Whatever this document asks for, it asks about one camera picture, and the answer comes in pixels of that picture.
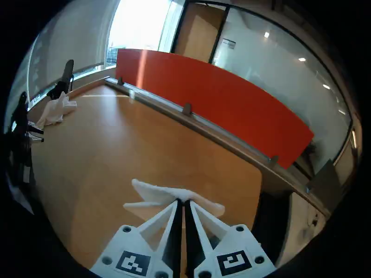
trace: wooden door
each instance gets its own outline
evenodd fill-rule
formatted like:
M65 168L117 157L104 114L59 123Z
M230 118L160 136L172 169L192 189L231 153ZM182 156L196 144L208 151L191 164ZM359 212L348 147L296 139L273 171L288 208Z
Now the wooden door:
M190 3L174 53L208 63L223 15L222 9Z

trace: window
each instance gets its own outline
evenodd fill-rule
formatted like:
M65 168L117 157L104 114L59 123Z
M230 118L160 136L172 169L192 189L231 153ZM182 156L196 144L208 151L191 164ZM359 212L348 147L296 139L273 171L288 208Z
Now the window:
M158 50L170 0L121 0L109 34L106 65L119 48Z

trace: wooden desk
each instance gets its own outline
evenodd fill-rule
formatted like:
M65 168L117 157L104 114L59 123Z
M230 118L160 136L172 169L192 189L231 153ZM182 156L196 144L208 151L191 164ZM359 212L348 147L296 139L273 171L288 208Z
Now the wooden desk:
M143 223L122 207L141 201L132 178L193 190L225 206L222 221L252 227L262 180L257 168L109 87L75 100L75 112L45 127L32 159L46 213L80 264L91 268L121 225Z

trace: ceiling light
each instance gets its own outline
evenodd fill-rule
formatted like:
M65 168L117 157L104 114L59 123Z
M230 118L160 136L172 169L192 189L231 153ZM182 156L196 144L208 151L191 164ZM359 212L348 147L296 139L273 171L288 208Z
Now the ceiling light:
M354 142L354 148L356 149L356 148L357 148L357 142L356 142L356 133L355 133L355 131L354 131L354 130L352 131L352 133L353 133L353 142Z

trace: white cloth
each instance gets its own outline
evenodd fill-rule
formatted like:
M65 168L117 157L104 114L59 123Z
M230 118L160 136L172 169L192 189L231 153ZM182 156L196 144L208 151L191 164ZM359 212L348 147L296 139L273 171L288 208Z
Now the white cloth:
M76 101L69 101L69 97L62 92L57 100L49 101L46 104L43 114L36 125L38 128L44 128L44 126L60 123L63 121L63 115L76 110L76 108Z
M146 221L176 199L180 199L182 202L193 200L215 217L222 216L225 211L223 205L213 203L187 189L160 187L140 182L137 179L133 179L131 183L135 191L143 198L144 202L126 203L124 204L124 208Z

